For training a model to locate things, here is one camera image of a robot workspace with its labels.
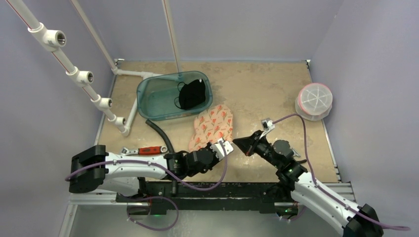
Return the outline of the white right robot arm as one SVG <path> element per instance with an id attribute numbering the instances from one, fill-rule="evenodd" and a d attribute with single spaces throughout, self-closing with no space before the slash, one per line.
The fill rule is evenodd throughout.
<path id="1" fill-rule="evenodd" d="M 293 158 L 288 141 L 269 143 L 262 131 L 249 137 L 233 139 L 233 143 L 246 155 L 259 155 L 277 168 L 281 185 L 277 188 L 280 199 L 303 204 L 343 237 L 381 237 L 383 228 L 377 224 L 375 210 L 365 204 L 352 202 L 322 184 L 313 174 Z"/>

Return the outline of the round pink white laundry bag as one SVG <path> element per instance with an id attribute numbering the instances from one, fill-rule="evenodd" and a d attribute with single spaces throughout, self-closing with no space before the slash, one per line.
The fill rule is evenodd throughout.
<path id="1" fill-rule="evenodd" d="M 310 83 L 298 93 L 295 111 L 306 120 L 319 121 L 329 115 L 332 102 L 332 92 L 326 85 Z"/>

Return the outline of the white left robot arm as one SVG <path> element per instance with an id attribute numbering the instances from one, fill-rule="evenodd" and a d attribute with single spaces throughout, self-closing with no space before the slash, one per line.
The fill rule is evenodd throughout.
<path id="1" fill-rule="evenodd" d="M 212 170 L 233 150 L 229 141 L 218 141 L 190 153 L 129 156 L 108 153 L 105 145 L 95 145 L 72 157 L 65 180 L 74 194 L 102 189 L 141 202 L 147 197 L 147 188 L 140 184 L 140 178 L 179 181 L 193 177 Z"/>

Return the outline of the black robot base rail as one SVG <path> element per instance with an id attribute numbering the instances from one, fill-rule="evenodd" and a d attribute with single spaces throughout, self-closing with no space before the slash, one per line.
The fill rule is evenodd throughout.
<path id="1" fill-rule="evenodd" d="M 260 203 L 272 205 L 276 201 L 297 201 L 291 198 L 290 190 L 280 183 L 248 183 L 248 182 L 226 182 L 221 183 L 211 191 L 197 191 L 183 184 L 178 184 L 173 191 L 173 184 L 166 181 L 141 181 L 139 193 L 130 197 L 117 194 L 117 202 L 146 202 L 153 215 L 165 215 L 168 210 L 176 210 L 178 206 L 172 198 L 257 198 Z M 297 216 L 302 208 L 269 207 L 261 208 L 257 205 L 261 214 L 277 214 L 279 216 Z M 250 211 L 250 206 L 245 206 L 243 211 Z"/>

